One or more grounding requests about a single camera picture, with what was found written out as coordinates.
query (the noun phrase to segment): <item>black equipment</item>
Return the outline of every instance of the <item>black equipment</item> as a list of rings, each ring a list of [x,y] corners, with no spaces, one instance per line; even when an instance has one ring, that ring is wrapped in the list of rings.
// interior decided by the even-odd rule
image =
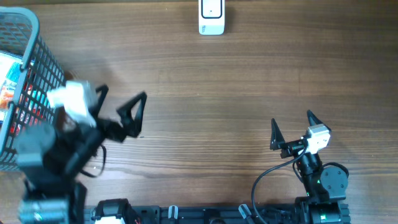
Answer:
[[[318,150],[328,143],[331,129],[311,111],[307,111],[310,127],[297,141],[285,142],[277,123],[272,119],[270,148],[281,149],[281,158],[291,161],[261,174],[252,189],[252,207],[132,207],[127,199],[101,201],[96,207],[84,208],[87,189],[77,182],[88,160],[95,156],[105,139],[123,142],[126,136],[136,138],[141,132],[147,95],[142,92],[120,107],[120,125],[98,117],[108,92],[106,85],[96,89],[98,105],[90,108],[96,127],[79,124],[73,131],[60,132],[48,124],[27,128],[16,139],[17,163],[26,175],[26,193],[19,207],[22,223],[133,223],[133,224],[309,224],[350,223],[346,198],[348,170],[337,163],[322,164]],[[141,101],[132,118],[132,108]],[[256,207],[254,190],[259,180],[272,170],[293,164],[304,184],[307,197],[298,197],[294,204],[261,205]]]

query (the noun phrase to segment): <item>gray basket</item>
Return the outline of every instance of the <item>gray basket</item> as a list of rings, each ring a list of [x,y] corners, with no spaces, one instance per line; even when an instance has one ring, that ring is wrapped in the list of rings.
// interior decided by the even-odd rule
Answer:
[[[66,79],[39,30],[32,11],[0,7],[0,50],[22,56],[21,74],[0,130],[0,170],[18,170],[13,143],[20,131],[42,121],[55,125],[57,120],[58,111],[50,108],[46,92],[65,85]]]

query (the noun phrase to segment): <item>brown tabletop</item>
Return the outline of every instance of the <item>brown tabletop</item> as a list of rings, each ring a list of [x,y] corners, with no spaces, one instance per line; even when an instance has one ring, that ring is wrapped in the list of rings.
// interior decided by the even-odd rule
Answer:
[[[198,33],[197,2],[29,8],[64,70],[108,84],[100,116],[116,119],[129,97],[148,94],[140,138],[106,141],[104,174],[79,177],[87,205],[249,203],[256,177],[286,161],[269,150],[271,118],[291,141],[311,109],[333,130],[323,162],[350,170],[352,223],[397,223],[396,2],[227,2],[221,36]],[[0,172],[3,223],[17,222],[21,179]],[[261,181],[256,199],[304,195],[288,166]]]

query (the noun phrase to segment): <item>wood grain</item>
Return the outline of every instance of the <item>wood grain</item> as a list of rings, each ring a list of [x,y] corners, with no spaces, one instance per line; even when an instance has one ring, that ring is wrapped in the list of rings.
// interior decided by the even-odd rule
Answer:
[[[29,6],[56,58],[107,83],[101,116],[148,94],[140,138],[105,142],[108,162],[87,205],[249,202],[252,183],[280,164],[271,118],[287,140],[311,109],[333,129],[324,162],[350,170],[352,223],[398,218],[398,4],[356,1],[229,2],[226,32],[198,33],[197,3]],[[93,159],[88,170],[100,166]],[[16,222],[21,174],[0,173],[0,220]],[[259,185],[258,202],[303,196],[291,167]]]

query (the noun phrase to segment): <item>device screen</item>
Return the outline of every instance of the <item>device screen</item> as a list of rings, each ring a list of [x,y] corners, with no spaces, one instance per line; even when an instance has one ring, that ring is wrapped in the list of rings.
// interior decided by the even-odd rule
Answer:
[[[221,17],[221,0],[201,0],[201,14],[205,19]]]

